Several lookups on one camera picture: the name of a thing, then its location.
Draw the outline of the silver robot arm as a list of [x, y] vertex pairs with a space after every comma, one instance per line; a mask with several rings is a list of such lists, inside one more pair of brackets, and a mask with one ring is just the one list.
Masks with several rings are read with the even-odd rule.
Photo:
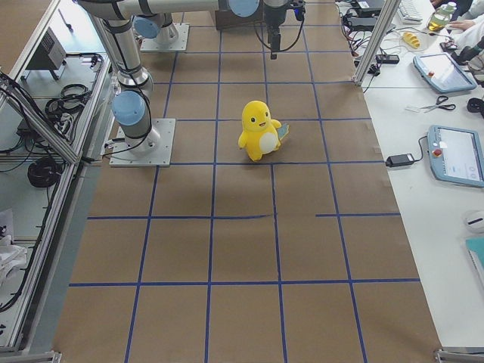
[[294, 11], [299, 22], [306, 12], [303, 1], [80, 1], [79, 5], [100, 22], [98, 35], [117, 67], [120, 91], [114, 95], [111, 110], [124, 143], [109, 154], [117, 166], [167, 166], [172, 151], [175, 120], [151, 115], [153, 79], [142, 65], [135, 34], [159, 38], [164, 26], [174, 27], [175, 12], [229, 11], [249, 17], [262, 8], [271, 57], [276, 58], [281, 52], [279, 28], [287, 11]]
[[178, 39], [178, 30], [173, 24], [171, 13], [138, 15], [134, 17], [133, 25], [139, 35], [159, 44], [171, 44]]

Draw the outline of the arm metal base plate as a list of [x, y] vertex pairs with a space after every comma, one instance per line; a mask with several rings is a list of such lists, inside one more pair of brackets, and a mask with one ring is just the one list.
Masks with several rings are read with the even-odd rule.
[[109, 164], [112, 167], [169, 167], [175, 135], [175, 119], [152, 119], [148, 136], [135, 140], [127, 138], [119, 126], [116, 136], [124, 141], [115, 143]]
[[171, 23], [166, 27], [143, 30], [141, 51], [151, 53], [185, 51], [188, 44], [188, 33], [188, 23]]

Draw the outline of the person hand at desk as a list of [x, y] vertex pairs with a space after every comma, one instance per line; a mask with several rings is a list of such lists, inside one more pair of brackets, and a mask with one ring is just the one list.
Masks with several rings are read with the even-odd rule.
[[454, 20], [447, 24], [446, 28], [451, 30], [465, 31], [476, 23], [473, 20]]

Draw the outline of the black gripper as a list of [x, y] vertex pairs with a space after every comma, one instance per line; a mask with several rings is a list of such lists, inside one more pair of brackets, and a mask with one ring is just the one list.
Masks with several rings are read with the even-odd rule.
[[306, 2], [303, 0], [264, 0], [262, 8], [265, 24], [268, 26], [270, 59], [276, 60], [281, 52], [279, 26], [286, 21], [286, 13], [288, 11], [293, 11], [296, 20], [303, 22], [306, 13]]

